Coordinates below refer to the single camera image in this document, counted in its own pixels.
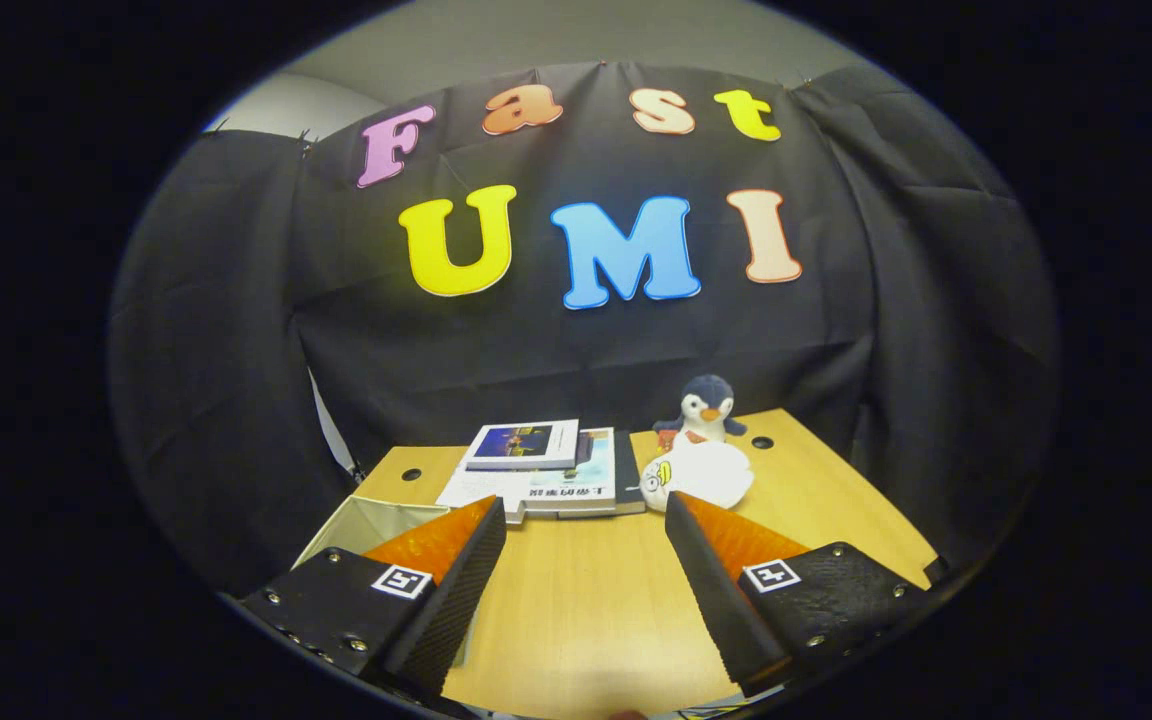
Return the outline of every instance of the black cloth backdrop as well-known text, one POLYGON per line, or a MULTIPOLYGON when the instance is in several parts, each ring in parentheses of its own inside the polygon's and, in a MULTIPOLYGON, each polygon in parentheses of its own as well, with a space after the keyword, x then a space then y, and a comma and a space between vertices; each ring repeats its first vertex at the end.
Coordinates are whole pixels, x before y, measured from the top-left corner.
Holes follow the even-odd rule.
POLYGON ((794 414, 954 566, 996 538, 1041 464, 1058 341, 1038 242, 972 143, 877 69, 788 91, 707 70, 558 65, 417 97, 304 146, 264 132, 197 141, 147 205, 111 316, 132 478, 223 591, 287 570, 351 491, 306 365, 364 468, 394 445, 463 445, 498 420, 649 429, 677 414, 687 379, 718 373, 736 414, 794 414), (485 101, 531 83, 552 88, 562 116, 486 135, 485 101), (695 131, 644 131, 636 88, 679 92, 695 131), (780 141, 733 127, 712 99, 736 88, 772 106, 780 141), (424 104, 435 119, 403 173, 357 188, 362 129, 424 104), (452 200, 448 252, 472 263, 479 217, 465 196, 502 183, 518 191, 508 273, 473 295, 422 290, 397 214, 452 200), (745 227, 726 200, 745 188, 783 196, 795 281, 745 278, 745 227), (691 205, 699 295, 563 306, 567 242, 550 213, 596 202, 628 233, 662 195, 691 205))

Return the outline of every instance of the book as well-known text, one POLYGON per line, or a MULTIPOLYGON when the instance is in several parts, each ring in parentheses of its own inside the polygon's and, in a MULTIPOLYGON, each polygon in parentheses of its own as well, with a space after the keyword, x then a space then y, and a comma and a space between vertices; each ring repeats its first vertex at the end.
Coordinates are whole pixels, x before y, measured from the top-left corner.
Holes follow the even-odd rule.
POLYGON ((639 511, 649 510, 649 503, 644 500, 643 493, 639 492, 639 465, 635 461, 630 432, 619 430, 617 433, 614 433, 613 442, 616 445, 616 507, 611 511, 554 511, 554 516, 558 516, 559 520, 605 518, 609 515, 636 515, 639 511))
POLYGON ((509 524, 522 523, 529 514, 558 514, 563 518, 620 514, 617 486, 623 484, 623 461, 617 456, 627 453, 632 464, 632 448, 627 439, 617 441, 614 429, 583 429, 579 435, 584 438, 581 446, 588 450, 579 453, 581 462, 566 470, 470 470, 462 461, 435 502, 460 507, 498 495, 503 499, 509 524))
POLYGON ((483 425, 465 470, 568 470, 576 467, 579 420, 483 425))

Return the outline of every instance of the wooden table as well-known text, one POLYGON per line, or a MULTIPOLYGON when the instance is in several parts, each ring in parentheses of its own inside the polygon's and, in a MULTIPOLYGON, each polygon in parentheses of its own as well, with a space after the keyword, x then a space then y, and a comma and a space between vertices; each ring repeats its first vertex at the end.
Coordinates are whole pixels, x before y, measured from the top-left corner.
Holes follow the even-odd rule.
MULTIPOLYGON (((740 418, 728 441, 750 458, 755 484, 733 507, 781 535, 820 547, 849 541, 918 588, 937 553, 918 530, 835 452, 783 410, 740 418), (759 450, 756 437, 774 445, 759 450)), ((631 435, 639 471, 655 433, 631 435)), ((355 495, 433 505, 465 447, 394 447, 355 495), (420 469, 420 478, 403 480, 420 469)), ((479 602, 468 662, 444 696, 556 720, 657 714, 738 694, 710 641, 664 515, 525 520, 509 526, 479 602)))

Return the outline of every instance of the stuffed penguin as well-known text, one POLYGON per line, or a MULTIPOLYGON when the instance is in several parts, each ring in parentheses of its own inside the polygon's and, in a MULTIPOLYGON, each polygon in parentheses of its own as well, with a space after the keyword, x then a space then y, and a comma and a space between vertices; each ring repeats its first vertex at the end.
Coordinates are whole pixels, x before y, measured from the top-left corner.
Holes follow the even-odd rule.
POLYGON ((745 425, 728 418, 735 397, 732 386, 718 376, 692 378, 682 388, 681 414, 676 420, 659 420, 652 425, 655 432, 676 430, 680 434, 691 433, 714 442, 727 442, 727 434, 745 434, 745 425))

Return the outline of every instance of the blue letter m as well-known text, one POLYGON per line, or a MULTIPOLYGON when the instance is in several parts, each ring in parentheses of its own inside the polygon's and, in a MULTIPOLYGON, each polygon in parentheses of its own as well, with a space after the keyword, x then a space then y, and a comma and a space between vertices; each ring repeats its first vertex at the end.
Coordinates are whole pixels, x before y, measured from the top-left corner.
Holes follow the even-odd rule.
POLYGON ((563 296, 571 310, 607 304, 611 295, 598 283, 598 270, 611 279, 622 300, 634 300, 643 268, 652 260, 652 276, 643 287, 651 300, 691 297, 700 281, 687 260, 682 218, 690 210, 681 197, 652 197, 639 209, 630 237, 623 236, 593 202, 577 202, 554 210, 550 221, 567 233, 573 265, 573 289, 563 296))

